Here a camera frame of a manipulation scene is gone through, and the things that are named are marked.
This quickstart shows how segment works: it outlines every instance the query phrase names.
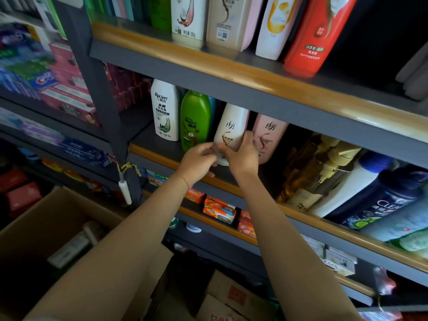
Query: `person's left hand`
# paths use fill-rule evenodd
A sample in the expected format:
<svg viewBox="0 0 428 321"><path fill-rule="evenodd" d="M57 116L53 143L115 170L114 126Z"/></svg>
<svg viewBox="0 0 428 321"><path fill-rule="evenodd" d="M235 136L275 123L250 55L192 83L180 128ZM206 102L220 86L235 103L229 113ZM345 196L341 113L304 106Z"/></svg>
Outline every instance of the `person's left hand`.
<svg viewBox="0 0 428 321"><path fill-rule="evenodd" d="M174 174L187 181L189 188L201 180L205 175L214 177L210 167L217 166L217 156L213 153L214 142L198 144L189 149L181 160L180 166Z"/></svg>

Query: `bracelet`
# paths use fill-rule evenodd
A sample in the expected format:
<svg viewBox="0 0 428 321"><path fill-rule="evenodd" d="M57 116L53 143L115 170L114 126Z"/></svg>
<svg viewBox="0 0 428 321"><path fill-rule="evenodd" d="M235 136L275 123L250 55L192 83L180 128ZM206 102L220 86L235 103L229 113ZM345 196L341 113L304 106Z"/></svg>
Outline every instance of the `bracelet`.
<svg viewBox="0 0 428 321"><path fill-rule="evenodd" d="M189 187L189 183L187 182L187 180L182 175L178 175L178 176L185 181L185 183L187 185L187 191L189 191L190 187Z"/></svg>

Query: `shelf post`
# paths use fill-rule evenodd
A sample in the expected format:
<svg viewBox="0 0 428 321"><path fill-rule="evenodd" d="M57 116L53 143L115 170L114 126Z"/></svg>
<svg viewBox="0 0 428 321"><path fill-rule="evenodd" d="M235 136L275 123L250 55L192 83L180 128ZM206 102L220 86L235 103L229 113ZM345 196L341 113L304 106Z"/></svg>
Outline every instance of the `shelf post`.
<svg viewBox="0 0 428 321"><path fill-rule="evenodd" d="M78 63L80 72L88 87L97 115L107 140L113 149L119 165L126 163L128 141L124 137L123 125L114 101L114 95L107 79L104 63L89 57L92 41L91 23L85 7L75 8L57 0L52 0L60 18L68 43ZM134 208L142 202L139 177L134 169L125 172Z"/></svg>

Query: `stack of pink boxes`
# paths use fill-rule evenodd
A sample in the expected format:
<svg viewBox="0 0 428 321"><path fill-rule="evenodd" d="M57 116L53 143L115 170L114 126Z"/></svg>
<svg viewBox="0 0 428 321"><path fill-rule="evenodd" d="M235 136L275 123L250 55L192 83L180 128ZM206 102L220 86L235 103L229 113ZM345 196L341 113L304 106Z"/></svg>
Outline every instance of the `stack of pink boxes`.
<svg viewBox="0 0 428 321"><path fill-rule="evenodd" d="M96 109L82 73L65 41L50 45L56 63L49 65L58 84L40 92L49 106L100 126ZM106 63L106 74L115 94L118 112L129 108L148 93L149 84L143 75Z"/></svg>

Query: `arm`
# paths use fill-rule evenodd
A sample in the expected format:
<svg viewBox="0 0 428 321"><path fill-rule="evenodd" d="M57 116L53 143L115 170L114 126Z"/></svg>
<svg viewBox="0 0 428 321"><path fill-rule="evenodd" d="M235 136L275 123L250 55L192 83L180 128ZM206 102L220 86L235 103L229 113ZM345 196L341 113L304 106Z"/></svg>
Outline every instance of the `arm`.
<svg viewBox="0 0 428 321"><path fill-rule="evenodd" d="M215 165L213 143L190 149L179 169L136 211L78 261L27 318L120 320L169 223L193 184Z"/></svg>
<svg viewBox="0 0 428 321"><path fill-rule="evenodd" d="M249 207L263 262L289 321L359 321L361 317L333 273L307 245L261 183L253 133L238 152L218 145Z"/></svg>

